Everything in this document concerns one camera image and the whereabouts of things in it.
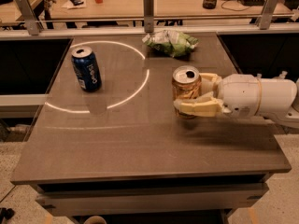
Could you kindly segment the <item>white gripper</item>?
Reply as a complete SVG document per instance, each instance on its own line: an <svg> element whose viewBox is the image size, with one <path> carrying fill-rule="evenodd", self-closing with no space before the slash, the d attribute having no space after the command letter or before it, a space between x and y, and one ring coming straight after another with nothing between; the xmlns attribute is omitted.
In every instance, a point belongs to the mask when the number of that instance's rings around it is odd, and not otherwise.
<svg viewBox="0 0 299 224"><path fill-rule="evenodd" d="M214 73L201 73L201 93L216 91L217 98L176 99L174 108L182 115L216 117L223 113L231 118L255 115L261 101L261 84L253 75L233 74L224 79Z"/></svg>

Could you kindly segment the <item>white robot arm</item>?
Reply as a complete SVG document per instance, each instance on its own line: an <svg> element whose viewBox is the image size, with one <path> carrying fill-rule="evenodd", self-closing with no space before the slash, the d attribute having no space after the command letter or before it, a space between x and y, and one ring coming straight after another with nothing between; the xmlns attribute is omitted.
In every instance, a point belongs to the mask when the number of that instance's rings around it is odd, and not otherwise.
<svg viewBox="0 0 299 224"><path fill-rule="evenodd" d="M201 76L202 95L195 99L177 98L174 107L179 113L196 117L223 114L233 119L261 116L283 126L299 126L298 83L283 76L232 74L221 78L211 73Z"/></svg>

